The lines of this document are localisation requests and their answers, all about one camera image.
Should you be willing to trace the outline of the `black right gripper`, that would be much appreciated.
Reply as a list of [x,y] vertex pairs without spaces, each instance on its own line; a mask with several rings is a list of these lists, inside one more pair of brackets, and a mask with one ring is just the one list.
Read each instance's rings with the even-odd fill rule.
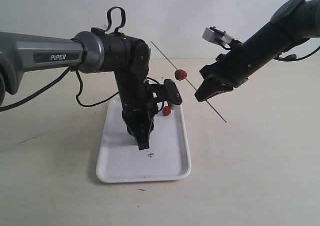
[[231,92],[253,74],[253,48],[238,45],[226,54],[219,54],[214,63],[205,65],[199,72],[203,82],[194,94],[197,101]]

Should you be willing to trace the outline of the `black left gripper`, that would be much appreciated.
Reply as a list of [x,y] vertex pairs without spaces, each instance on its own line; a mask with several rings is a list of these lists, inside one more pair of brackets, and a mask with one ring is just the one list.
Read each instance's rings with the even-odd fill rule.
[[159,112],[154,93],[160,83],[117,83],[122,105],[122,118],[128,134],[133,136],[139,150],[149,149],[154,117]]

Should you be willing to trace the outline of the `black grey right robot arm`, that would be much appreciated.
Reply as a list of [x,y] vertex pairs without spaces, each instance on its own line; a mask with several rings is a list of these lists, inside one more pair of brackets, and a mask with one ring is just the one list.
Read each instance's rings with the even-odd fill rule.
[[219,54],[213,64],[200,70],[203,82],[194,95],[202,102],[231,92],[269,61],[319,36],[320,0],[287,1],[269,22],[243,43],[216,27],[206,28],[203,39],[229,48],[228,53]]

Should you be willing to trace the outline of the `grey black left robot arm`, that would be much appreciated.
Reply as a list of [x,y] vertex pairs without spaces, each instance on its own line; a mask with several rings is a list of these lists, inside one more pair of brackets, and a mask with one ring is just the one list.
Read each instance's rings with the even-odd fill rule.
[[147,81],[150,48],[145,41],[98,28],[72,39],[2,32],[0,94],[15,94],[26,72],[66,67],[77,73],[113,72],[122,118],[140,150],[149,148],[156,106]]

